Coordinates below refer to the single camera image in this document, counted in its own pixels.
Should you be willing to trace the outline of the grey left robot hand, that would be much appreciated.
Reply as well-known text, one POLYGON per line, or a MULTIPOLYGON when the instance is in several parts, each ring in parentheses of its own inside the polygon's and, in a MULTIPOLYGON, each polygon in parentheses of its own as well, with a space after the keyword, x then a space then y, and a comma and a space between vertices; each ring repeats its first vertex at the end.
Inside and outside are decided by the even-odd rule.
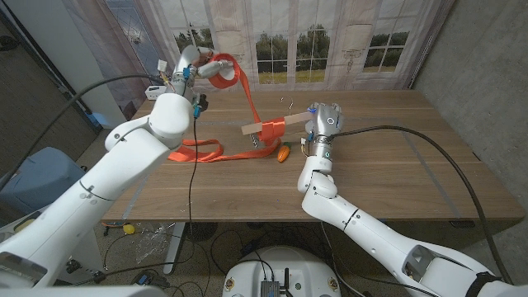
POLYGON ((176 83, 178 80, 184 80, 189 83, 196 78, 212 79, 215 77, 226 80, 234 79, 234 62, 227 58, 214 60, 218 54, 219 51, 215 49, 188 45, 181 52, 170 82, 176 83))

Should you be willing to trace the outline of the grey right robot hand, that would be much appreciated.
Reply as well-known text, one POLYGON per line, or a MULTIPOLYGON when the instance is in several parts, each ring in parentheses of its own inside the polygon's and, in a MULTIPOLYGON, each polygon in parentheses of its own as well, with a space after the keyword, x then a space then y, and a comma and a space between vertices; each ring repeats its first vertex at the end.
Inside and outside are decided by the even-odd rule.
POLYGON ((342 108, 337 103, 315 102, 307 108, 309 121, 305 124, 308 141, 330 144, 342 131, 342 108))

